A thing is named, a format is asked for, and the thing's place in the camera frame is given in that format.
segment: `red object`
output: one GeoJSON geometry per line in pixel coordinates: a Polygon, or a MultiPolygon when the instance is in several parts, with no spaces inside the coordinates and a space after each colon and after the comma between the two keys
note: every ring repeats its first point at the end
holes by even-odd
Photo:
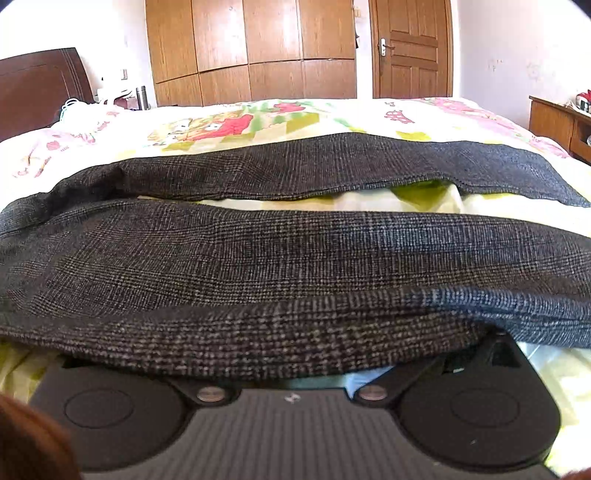
{"type": "Polygon", "coordinates": [[[577,95],[577,97],[583,97],[585,100],[591,103],[591,90],[587,90],[587,93],[580,93],[577,95]]]}
{"type": "Polygon", "coordinates": [[[281,113],[301,112],[304,107],[299,103],[276,103],[273,107],[278,108],[281,113]]]}
{"type": "Polygon", "coordinates": [[[187,137],[187,140],[201,140],[202,138],[225,137],[227,135],[240,135],[250,125],[254,117],[250,114],[242,115],[239,118],[226,118],[218,130],[200,132],[195,137],[187,137]]]}

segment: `wooden headboard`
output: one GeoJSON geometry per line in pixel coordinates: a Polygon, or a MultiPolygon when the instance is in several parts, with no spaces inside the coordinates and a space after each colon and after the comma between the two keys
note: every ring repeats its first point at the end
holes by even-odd
{"type": "Polygon", "coordinates": [[[57,122],[68,98],[94,102],[75,48],[0,60],[0,141],[57,122]]]}

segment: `wardrobe door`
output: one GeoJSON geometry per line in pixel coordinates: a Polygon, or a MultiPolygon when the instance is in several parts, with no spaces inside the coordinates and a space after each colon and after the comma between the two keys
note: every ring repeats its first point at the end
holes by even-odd
{"type": "Polygon", "coordinates": [[[253,100],[302,98],[304,83],[301,61],[274,61],[248,67],[253,100]]]}
{"type": "Polygon", "coordinates": [[[204,105],[248,102],[251,99],[248,65],[201,73],[199,80],[204,105]]]}
{"type": "Polygon", "coordinates": [[[203,106],[197,74],[157,83],[155,88],[158,106],[203,106]]]}
{"type": "Polygon", "coordinates": [[[247,64],[242,0],[193,0],[200,72],[247,64]]]}
{"type": "Polygon", "coordinates": [[[243,0],[243,7],[248,63],[301,58],[296,0],[243,0]]]}
{"type": "Polygon", "coordinates": [[[191,0],[146,0],[154,83],[197,73],[191,0]]]}
{"type": "Polygon", "coordinates": [[[356,98],[354,60],[304,60],[305,98],[356,98]]]}
{"type": "Polygon", "coordinates": [[[351,0],[299,0],[305,59],[354,59],[351,0]]]}

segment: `wooden nightstand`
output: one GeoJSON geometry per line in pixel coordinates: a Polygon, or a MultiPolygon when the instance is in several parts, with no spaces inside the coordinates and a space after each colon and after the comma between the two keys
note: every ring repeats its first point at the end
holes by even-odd
{"type": "Polygon", "coordinates": [[[591,116],[556,103],[530,97],[530,131],[538,137],[548,137],[573,157],[591,164],[591,116]]]}

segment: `brown object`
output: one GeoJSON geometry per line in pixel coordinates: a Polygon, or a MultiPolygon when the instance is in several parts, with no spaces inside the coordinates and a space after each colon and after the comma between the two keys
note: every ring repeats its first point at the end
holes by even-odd
{"type": "Polygon", "coordinates": [[[202,106],[199,75],[188,75],[179,79],[157,83],[156,100],[160,106],[202,106]]]}
{"type": "Polygon", "coordinates": [[[354,60],[304,60],[305,98],[356,98],[354,60]]]}
{"type": "Polygon", "coordinates": [[[351,0],[299,0],[305,59],[354,59],[351,0]]]}
{"type": "Polygon", "coordinates": [[[299,60],[296,0],[243,0],[248,62],[299,60]]]}
{"type": "Polygon", "coordinates": [[[52,420],[0,395],[0,478],[81,480],[64,432],[52,420]]]}
{"type": "Polygon", "coordinates": [[[197,73],[191,0],[146,0],[154,83],[197,73]]]}
{"type": "Polygon", "coordinates": [[[530,96],[530,131],[548,137],[570,155],[591,164],[591,117],[556,103],[530,96]]]}
{"type": "Polygon", "coordinates": [[[276,61],[248,67],[253,100],[303,98],[301,61],[276,61]]]}
{"type": "Polygon", "coordinates": [[[95,101],[75,48],[0,60],[0,141],[49,127],[69,98],[95,101]]]}
{"type": "Polygon", "coordinates": [[[356,97],[351,0],[147,0],[146,16],[159,105],[356,97]]]}
{"type": "Polygon", "coordinates": [[[199,77],[204,105],[246,102],[251,99],[247,65],[212,70],[199,77]]]}
{"type": "Polygon", "coordinates": [[[242,0],[193,0],[200,72],[247,64],[242,0]]]}
{"type": "Polygon", "coordinates": [[[370,0],[375,98],[450,96],[453,83],[449,0],[370,0]],[[381,55],[380,39],[386,41],[381,55]]]}

